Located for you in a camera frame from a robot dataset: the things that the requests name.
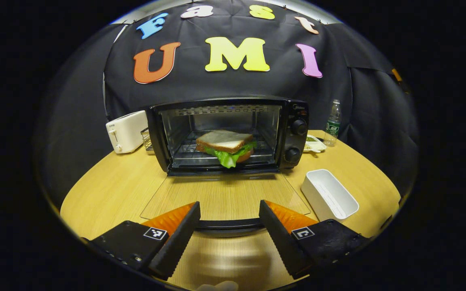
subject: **oven knob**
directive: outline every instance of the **oven knob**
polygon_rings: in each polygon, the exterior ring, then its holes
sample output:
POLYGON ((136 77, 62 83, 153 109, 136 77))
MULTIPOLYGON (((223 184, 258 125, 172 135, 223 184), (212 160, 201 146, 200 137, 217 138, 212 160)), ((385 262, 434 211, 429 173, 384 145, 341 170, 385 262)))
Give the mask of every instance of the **oven knob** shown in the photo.
POLYGON ((307 134, 307 123, 303 119, 298 119, 292 122, 290 126, 290 131, 296 135, 306 135, 307 134))
POLYGON ((301 157, 301 151, 298 148, 290 148, 285 151, 285 160, 287 162, 298 162, 301 157))

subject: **oven vent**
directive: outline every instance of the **oven vent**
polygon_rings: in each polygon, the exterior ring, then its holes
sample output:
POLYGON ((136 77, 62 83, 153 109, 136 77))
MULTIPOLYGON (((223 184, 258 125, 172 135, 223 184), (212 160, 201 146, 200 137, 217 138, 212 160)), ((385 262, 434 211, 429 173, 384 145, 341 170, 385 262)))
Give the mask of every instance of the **oven vent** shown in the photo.
POLYGON ((268 111, 266 105, 221 105, 221 106, 202 106, 177 109, 178 116, 194 114, 216 114, 221 112, 263 112, 268 111))

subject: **bread slice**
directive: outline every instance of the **bread slice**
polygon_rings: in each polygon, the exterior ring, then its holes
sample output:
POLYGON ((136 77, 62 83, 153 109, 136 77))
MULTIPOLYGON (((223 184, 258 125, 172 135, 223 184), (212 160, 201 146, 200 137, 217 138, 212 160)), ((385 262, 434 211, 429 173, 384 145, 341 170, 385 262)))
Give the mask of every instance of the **bread slice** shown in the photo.
POLYGON ((244 145, 253 140, 251 134, 239 134, 233 131, 224 131, 219 129, 216 131, 210 131, 207 134, 202 135, 196 140, 196 150, 202 151, 202 147, 208 147, 216 149, 217 151, 227 152, 234 154, 238 152, 244 145))

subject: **white tray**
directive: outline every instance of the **white tray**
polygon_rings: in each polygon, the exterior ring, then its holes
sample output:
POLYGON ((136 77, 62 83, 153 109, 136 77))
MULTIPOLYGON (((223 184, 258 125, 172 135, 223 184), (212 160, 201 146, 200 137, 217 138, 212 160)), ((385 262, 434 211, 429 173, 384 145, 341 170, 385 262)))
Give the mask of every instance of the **white tray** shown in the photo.
POLYGON ((327 146, 318 140, 315 136, 307 135, 307 138, 312 138, 314 141, 306 141, 305 148, 303 149, 304 153, 314 152, 314 153, 321 153, 324 151, 327 146))
POLYGON ((308 172, 301 191, 320 221, 342 221, 359 210, 352 194, 326 169, 308 172))

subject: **green food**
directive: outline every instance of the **green food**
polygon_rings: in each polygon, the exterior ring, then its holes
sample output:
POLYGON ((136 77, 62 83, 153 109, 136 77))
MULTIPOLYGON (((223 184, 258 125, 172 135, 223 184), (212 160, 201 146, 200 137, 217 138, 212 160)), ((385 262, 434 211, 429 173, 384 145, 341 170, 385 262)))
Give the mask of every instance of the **green food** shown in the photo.
POLYGON ((208 147, 204 147, 205 151, 207 154, 216 156, 220 162, 220 164, 226 168, 231 168, 231 167, 236 167, 237 166, 237 160, 239 157, 245 155, 251 149, 253 149, 256 146, 256 142, 252 141, 246 145, 244 145, 238 152, 234 154, 230 154, 227 152, 222 152, 222 151, 217 151, 215 149, 211 149, 208 147))

